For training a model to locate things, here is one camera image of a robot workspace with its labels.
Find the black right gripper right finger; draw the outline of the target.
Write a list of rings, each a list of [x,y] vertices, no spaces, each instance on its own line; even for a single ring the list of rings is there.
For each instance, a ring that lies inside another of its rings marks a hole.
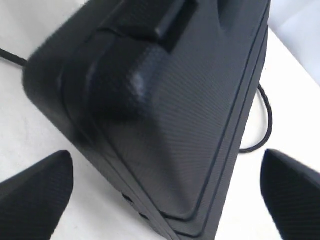
[[[275,149],[265,151],[260,190],[284,240],[320,238],[320,174]]]

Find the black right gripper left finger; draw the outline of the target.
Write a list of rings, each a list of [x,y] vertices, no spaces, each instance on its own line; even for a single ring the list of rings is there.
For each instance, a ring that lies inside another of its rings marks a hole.
[[[0,184],[0,238],[49,240],[74,188],[71,154],[55,152]]]

